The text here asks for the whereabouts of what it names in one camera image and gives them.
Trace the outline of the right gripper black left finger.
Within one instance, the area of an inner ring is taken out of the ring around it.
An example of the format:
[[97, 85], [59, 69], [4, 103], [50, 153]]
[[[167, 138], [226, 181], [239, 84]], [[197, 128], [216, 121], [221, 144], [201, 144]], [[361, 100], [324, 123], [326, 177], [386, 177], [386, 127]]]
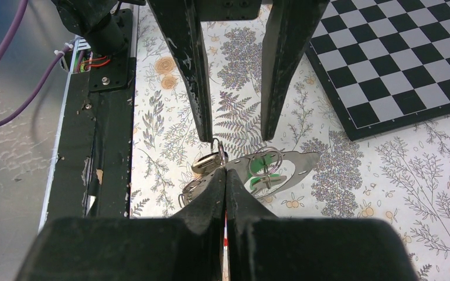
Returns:
[[17, 280], [221, 280], [226, 171], [169, 218], [60, 218], [35, 239]]

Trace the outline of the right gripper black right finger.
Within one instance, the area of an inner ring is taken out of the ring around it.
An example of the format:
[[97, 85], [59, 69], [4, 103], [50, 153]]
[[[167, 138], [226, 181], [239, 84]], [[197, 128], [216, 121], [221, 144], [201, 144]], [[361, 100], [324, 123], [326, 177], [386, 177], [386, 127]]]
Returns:
[[226, 172], [231, 280], [417, 280], [390, 224], [376, 219], [280, 218]]

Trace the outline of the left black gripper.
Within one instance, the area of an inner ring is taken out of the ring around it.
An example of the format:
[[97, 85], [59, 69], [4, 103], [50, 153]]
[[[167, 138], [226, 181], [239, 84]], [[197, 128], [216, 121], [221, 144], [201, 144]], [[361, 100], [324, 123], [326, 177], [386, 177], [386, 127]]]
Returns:
[[329, 1], [149, 1], [186, 87], [200, 141], [210, 143], [212, 105], [202, 22], [253, 20], [272, 5], [262, 41], [261, 137], [274, 138], [292, 77]]

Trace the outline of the keyring with coloured key tags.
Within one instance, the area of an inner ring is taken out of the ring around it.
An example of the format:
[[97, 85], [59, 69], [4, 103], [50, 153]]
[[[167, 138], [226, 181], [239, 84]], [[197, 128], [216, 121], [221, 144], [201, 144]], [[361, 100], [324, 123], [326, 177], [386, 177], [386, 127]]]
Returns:
[[301, 183], [316, 167], [318, 152], [281, 151], [264, 146], [252, 154], [230, 160], [219, 142], [217, 151], [197, 158], [191, 165], [196, 178], [190, 181], [178, 197], [180, 207], [185, 207], [207, 187], [217, 169], [225, 167], [237, 172], [246, 190], [262, 200]]

